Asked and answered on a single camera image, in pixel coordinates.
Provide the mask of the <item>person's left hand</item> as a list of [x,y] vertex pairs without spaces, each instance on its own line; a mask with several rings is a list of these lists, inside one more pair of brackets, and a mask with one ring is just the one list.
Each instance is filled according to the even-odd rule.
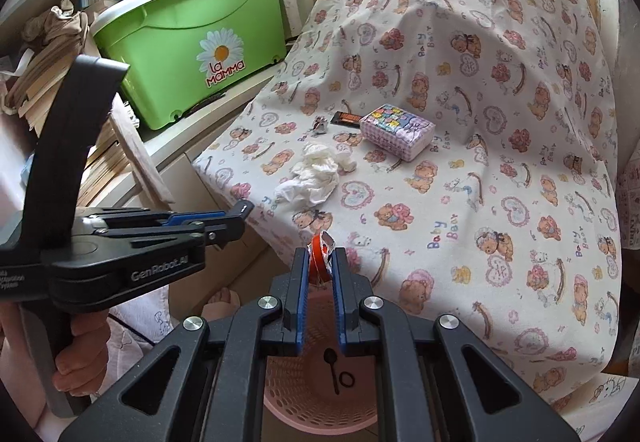
[[104,380],[111,329],[107,312],[79,314],[70,322],[72,343],[55,358],[54,388],[71,396],[96,393]]

